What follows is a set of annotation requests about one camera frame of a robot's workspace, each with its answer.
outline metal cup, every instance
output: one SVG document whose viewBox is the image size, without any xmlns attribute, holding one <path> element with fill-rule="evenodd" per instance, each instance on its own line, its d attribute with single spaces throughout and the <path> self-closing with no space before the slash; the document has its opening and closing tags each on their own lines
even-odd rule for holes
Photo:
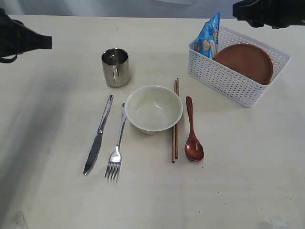
<svg viewBox="0 0 305 229">
<path fill-rule="evenodd" d="M 102 54 L 102 65 L 106 83 L 121 87 L 130 80 L 128 54 L 123 49 L 108 49 Z"/>
</svg>

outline white basket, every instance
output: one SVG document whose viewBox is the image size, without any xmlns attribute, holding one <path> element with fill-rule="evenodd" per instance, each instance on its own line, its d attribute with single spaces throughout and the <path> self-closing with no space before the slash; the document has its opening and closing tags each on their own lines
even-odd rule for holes
<svg viewBox="0 0 305 229">
<path fill-rule="evenodd" d="M 284 52 L 229 28 L 220 27 L 218 51 L 233 44 L 247 43 L 268 53 L 273 63 L 273 75 L 268 85 L 262 85 L 194 51 L 194 42 L 189 45 L 190 76 L 245 107 L 256 104 L 290 60 L 290 56 Z"/>
</svg>

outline spoon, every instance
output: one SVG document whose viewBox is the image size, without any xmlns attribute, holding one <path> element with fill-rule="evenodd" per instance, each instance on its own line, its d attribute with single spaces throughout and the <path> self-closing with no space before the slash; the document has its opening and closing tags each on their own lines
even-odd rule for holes
<svg viewBox="0 0 305 229">
<path fill-rule="evenodd" d="M 204 152 L 202 145 L 198 141 L 194 133 L 194 125 L 193 125 L 193 102 L 192 98 L 187 96 L 186 97 L 186 107 L 187 113 L 189 115 L 190 121 L 190 134 L 187 142 L 185 144 L 185 154 L 191 161 L 200 161 L 203 159 Z"/>
</svg>

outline wooden plate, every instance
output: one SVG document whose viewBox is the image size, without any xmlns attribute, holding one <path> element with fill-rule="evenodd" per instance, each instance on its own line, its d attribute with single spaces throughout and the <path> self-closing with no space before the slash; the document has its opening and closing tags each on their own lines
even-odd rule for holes
<svg viewBox="0 0 305 229">
<path fill-rule="evenodd" d="M 270 83 L 273 64 L 269 55 L 251 44 L 234 44 L 221 50 L 215 61 L 260 83 Z"/>
</svg>

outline snack bag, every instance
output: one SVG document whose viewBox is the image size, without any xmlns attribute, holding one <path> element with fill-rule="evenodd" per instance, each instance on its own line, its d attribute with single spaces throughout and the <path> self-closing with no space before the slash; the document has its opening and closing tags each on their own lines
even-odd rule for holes
<svg viewBox="0 0 305 229">
<path fill-rule="evenodd" d="M 220 13 L 206 22 L 195 41 L 195 51 L 214 59 L 217 54 Z"/>
</svg>

